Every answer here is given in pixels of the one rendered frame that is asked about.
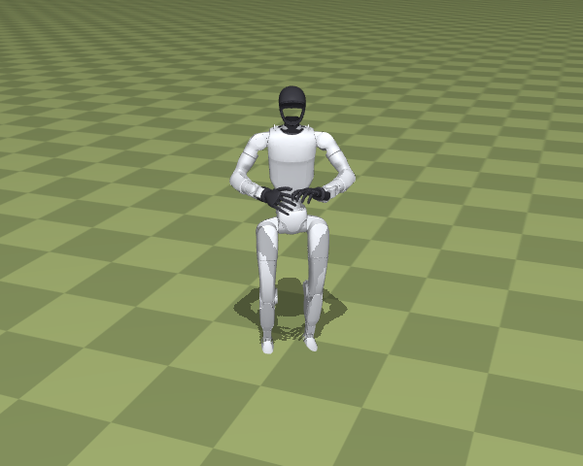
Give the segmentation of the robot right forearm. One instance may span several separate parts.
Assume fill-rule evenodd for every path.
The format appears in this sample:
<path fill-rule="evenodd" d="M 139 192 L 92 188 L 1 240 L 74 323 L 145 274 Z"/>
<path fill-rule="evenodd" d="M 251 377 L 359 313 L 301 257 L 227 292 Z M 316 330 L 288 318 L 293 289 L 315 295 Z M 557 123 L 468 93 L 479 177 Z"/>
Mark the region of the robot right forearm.
<path fill-rule="evenodd" d="M 234 172 L 229 182 L 239 193 L 247 194 L 255 199 L 260 198 L 262 191 L 265 189 L 253 183 L 250 179 L 242 177 L 239 172 Z"/>

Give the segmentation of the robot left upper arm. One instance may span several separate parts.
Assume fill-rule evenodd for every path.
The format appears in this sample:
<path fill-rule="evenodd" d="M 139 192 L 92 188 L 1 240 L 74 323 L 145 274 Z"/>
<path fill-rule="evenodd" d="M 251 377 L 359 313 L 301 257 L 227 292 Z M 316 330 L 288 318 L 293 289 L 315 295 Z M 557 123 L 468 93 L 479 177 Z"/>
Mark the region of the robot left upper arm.
<path fill-rule="evenodd" d="M 319 131 L 314 131 L 314 134 L 317 147 L 319 147 L 320 150 L 327 151 L 326 157 L 328 158 L 331 165 L 338 171 L 338 175 L 336 177 L 341 176 L 346 169 L 352 171 L 344 153 L 338 147 L 337 143 L 334 141 L 330 134 Z"/>

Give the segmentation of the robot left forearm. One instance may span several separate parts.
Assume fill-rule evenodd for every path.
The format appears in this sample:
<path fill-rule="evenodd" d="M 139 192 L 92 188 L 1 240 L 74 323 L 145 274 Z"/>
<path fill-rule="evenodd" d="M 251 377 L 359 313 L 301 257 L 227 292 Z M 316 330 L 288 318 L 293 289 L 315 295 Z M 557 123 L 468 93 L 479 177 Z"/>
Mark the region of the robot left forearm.
<path fill-rule="evenodd" d="M 336 177 L 333 179 L 332 182 L 325 184 L 323 186 L 323 189 L 327 192 L 330 192 L 329 199 L 331 199 L 334 198 L 339 193 L 345 192 L 353 184 L 355 179 L 356 176 L 354 172 L 349 169 L 346 169 L 341 176 Z M 328 201 L 324 200 L 319 202 L 327 203 Z"/>

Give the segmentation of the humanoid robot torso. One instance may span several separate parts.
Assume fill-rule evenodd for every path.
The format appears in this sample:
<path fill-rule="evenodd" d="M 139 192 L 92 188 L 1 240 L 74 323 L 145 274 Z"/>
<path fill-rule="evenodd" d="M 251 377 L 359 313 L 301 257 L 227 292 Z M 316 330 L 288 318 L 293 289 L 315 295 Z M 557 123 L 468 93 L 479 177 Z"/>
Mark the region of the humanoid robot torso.
<path fill-rule="evenodd" d="M 292 188 L 292 191 L 281 192 L 292 195 L 298 189 L 309 187 L 313 181 L 317 142 L 314 128 L 309 124 L 308 126 L 299 124 L 296 129 L 303 128 L 303 130 L 296 135 L 285 134 L 281 128 L 286 130 L 288 127 L 279 126 L 281 125 L 274 124 L 274 127 L 269 129 L 267 142 L 269 176 L 275 189 L 288 186 Z M 289 197 L 283 196 L 283 198 L 292 201 Z M 278 234 L 297 234 L 307 231 L 306 207 L 301 203 L 301 198 L 297 203 L 295 200 L 292 202 L 296 204 L 296 207 L 284 201 L 281 203 L 289 206 L 293 211 L 277 206 L 290 214 L 287 216 L 276 210 Z"/>

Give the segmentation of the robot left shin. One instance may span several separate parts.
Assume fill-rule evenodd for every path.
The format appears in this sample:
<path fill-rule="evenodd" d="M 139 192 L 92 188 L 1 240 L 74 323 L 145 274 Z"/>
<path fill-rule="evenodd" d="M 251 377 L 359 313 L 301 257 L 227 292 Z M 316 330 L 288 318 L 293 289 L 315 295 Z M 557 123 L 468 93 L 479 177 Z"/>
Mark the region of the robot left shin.
<path fill-rule="evenodd" d="M 314 337 L 316 324 L 320 319 L 322 305 L 323 294 L 322 295 L 315 294 L 312 299 L 304 297 L 303 303 L 303 310 L 305 316 L 304 339 L 307 339 L 308 335 L 310 335 L 310 338 Z"/>

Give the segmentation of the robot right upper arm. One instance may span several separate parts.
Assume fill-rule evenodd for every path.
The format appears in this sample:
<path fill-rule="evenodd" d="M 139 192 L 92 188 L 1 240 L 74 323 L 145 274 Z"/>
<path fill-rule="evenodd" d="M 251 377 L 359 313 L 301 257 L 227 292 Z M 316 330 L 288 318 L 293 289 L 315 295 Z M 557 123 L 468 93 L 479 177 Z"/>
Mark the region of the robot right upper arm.
<path fill-rule="evenodd" d="M 239 172 L 242 177 L 248 178 L 247 173 L 256 162 L 257 152 L 267 148 L 269 133 L 269 131 L 257 133 L 250 138 L 238 159 L 234 172 Z"/>

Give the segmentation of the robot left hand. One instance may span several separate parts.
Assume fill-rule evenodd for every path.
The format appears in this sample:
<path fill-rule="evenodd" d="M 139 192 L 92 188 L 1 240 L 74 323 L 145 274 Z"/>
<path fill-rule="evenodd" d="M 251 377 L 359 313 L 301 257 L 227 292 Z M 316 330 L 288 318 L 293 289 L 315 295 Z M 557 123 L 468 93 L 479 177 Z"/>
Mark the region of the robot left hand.
<path fill-rule="evenodd" d="M 302 196 L 302 194 L 304 194 L 304 195 Z M 307 204 L 310 203 L 312 198 L 315 200 L 319 200 L 319 201 L 324 201 L 324 200 L 328 201 L 330 198 L 330 192 L 325 191 L 322 187 L 316 187 L 316 188 L 307 187 L 307 188 L 296 190 L 292 194 L 291 200 L 293 201 L 295 196 L 296 196 L 295 202 L 297 203 L 299 198 L 302 196 L 301 203 L 303 203 L 304 199 L 308 195 L 309 195 L 309 198 L 308 198 Z"/>

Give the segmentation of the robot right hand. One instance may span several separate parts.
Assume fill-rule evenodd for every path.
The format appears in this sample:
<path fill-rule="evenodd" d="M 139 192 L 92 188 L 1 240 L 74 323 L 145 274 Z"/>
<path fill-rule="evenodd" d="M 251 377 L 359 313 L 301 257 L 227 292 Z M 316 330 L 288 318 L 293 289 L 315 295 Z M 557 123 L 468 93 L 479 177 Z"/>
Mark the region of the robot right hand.
<path fill-rule="evenodd" d="M 262 186 L 262 188 L 265 188 L 265 189 L 262 191 L 260 198 L 257 198 L 257 200 L 264 202 L 264 203 L 267 203 L 271 208 L 274 208 L 277 211 L 289 216 L 290 214 L 288 214 L 287 212 L 285 212 L 284 210 L 282 210 L 281 208 L 279 208 L 277 206 L 279 205 L 279 206 L 284 207 L 290 211 L 293 211 L 292 208 L 281 203 L 281 201 L 284 201 L 284 202 L 296 207 L 296 204 L 294 204 L 292 201 L 283 198 L 283 196 L 292 198 L 292 195 L 281 192 L 281 191 L 285 191 L 285 190 L 292 191 L 292 188 L 290 188 L 288 186 L 278 187 L 276 189 L 275 188 L 270 189 L 270 188 L 265 187 L 265 186 Z M 294 200 L 296 200 L 296 197 L 294 198 Z"/>

